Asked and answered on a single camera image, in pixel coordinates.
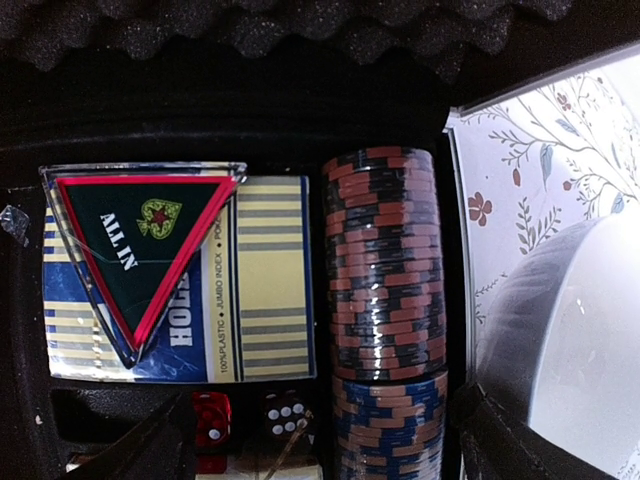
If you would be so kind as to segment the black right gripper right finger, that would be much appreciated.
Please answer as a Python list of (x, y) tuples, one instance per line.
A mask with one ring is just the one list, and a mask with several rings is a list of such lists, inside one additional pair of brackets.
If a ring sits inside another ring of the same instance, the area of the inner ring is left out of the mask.
[(452, 425), (467, 479), (609, 479), (611, 476), (545, 440), (476, 383), (457, 389)]

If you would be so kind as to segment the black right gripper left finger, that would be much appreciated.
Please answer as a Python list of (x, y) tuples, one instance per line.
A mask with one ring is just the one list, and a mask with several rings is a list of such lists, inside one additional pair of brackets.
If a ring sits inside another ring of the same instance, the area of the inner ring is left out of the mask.
[(64, 479), (193, 479), (195, 409), (178, 394)]

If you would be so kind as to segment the red die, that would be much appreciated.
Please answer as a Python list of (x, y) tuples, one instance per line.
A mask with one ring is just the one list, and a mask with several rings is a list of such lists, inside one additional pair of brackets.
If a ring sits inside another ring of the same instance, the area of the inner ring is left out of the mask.
[(276, 440), (288, 441), (298, 428), (303, 428), (304, 435), (316, 434), (313, 404), (296, 390), (268, 392), (263, 410), (265, 432)]
[(229, 397), (219, 392), (195, 392), (192, 402), (197, 415), (196, 447), (213, 451), (228, 443), (232, 425)]

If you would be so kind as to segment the aluminium poker set case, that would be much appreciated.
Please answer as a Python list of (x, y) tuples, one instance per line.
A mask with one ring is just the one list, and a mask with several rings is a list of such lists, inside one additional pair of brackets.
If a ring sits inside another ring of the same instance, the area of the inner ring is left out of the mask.
[(234, 154), (300, 169), (373, 141), (425, 146), (467, 106), (639, 38), (635, 1), (5, 1), (1, 475), (63, 469), (42, 327), (49, 163)]

